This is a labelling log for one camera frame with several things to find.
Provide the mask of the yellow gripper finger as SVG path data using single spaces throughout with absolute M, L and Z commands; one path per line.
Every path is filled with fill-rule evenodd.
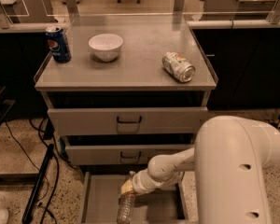
M 125 194 L 134 194 L 133 181 L 131 179 L 126 180 L 120 188 L 120 193 Z

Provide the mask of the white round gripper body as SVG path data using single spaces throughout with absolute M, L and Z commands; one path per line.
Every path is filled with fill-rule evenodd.
M 155 181 L 147 172 L 147 169 L 137 172 L 133 176 L 133 191 L 137 194 L 149 194 L 161 186 L 160 182 Z

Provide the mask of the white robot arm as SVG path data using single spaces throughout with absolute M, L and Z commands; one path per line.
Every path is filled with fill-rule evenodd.
M 274 126 L 217 116 L 202 125 L 194 147 L 153 157 L 121 192 L 149 194 L 193 171 L 199 224 L 273 224 L 262 170 L 279 162 L 280 132 Z

